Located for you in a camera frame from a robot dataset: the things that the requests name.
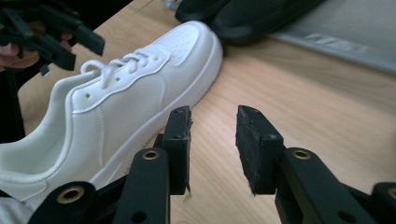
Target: shoelace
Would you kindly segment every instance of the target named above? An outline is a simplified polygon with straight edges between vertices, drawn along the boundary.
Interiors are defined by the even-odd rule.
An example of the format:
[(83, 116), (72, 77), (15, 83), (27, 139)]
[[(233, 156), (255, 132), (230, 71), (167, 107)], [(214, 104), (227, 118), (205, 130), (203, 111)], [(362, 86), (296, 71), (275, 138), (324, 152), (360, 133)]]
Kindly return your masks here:
[[(147, 49), (137, 49), (133, 53), (126, 54), (122, 59), (114, 59), (109, 64), (99, 62), (97, 60), (88, 60), (80, 67), (81, 73), (86, 73), (88, 66), (97, 67), (101, 70), (100, 82), (102, 89), (105, 89), (114, 72), (123, 66), (128, 68), (128, 73), (132, 74), (138, 69), (139, 64), (145, 67), (149, 63), (150, 55), (154, 52)], [(154, 54), (153, 60), (158, 60), (158, 56)]]

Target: gray surface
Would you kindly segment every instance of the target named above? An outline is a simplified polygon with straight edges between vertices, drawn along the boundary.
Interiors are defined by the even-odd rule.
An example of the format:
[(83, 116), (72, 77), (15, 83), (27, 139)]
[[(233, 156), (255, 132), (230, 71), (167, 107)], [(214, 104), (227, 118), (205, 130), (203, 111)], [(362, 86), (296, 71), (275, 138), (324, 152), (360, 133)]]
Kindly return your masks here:
[(272, 37), (396, 74), (396, 0), (326, 0)]

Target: wooden table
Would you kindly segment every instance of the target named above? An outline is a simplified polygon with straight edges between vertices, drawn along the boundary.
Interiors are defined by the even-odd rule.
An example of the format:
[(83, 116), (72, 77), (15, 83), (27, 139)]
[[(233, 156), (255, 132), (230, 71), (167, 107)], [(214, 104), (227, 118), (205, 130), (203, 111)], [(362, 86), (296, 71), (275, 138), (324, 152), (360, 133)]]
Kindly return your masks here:
[[(20, 90), (26, 132), (47, 110), (50, 90), (89, 59), (108, 63), (179, 25), (160, 0), (134, 0), (99, 27), (101, 58), (81, 46), (76, 71), (52, 68)], [(192, 111), (192, 197), (172, 196), (172, 223), (280, 223), (274, 196), (250, 193), (235, 146), (239, 105), (259, 109), (286, 147), (315, 152), (339, 180), (370, 193), (396, 181), (396, 76), (273, 39), (224, 46), (218, 79)]]

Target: white sneaker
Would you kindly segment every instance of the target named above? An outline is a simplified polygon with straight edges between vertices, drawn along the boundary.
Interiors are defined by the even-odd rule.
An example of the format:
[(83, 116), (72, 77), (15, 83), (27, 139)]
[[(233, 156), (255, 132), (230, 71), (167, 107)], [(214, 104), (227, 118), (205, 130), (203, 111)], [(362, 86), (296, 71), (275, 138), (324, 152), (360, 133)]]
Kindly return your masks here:
[[(0, 189), (36, 209), (65, 183), (89, 181), (100, 189), (122, 177), (173, 109), (204, 96), (221, 62), (218, 38), (199, 21), (108, 65), (87, 61), (85, 75), (55, 85), (36, 130), (0, 145)], [(87, 73), (89, 65), (99, 70)], [(71, 89), (72, 80), (95, 75)]]

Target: black shoe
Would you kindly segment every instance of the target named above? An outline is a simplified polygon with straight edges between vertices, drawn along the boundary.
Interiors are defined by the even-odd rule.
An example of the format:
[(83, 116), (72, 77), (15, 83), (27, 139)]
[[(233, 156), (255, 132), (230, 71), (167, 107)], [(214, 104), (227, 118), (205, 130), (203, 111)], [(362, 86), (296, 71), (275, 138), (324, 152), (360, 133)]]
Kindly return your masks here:
[(202, 21), (207, 24), (230, 0), (183, 0), (177, 7), (178, 21)]
[(322, 0), (231, 0), (218, 12), (210, 27), (226, 43), (245, 44), (272, 33), (320, 2)]

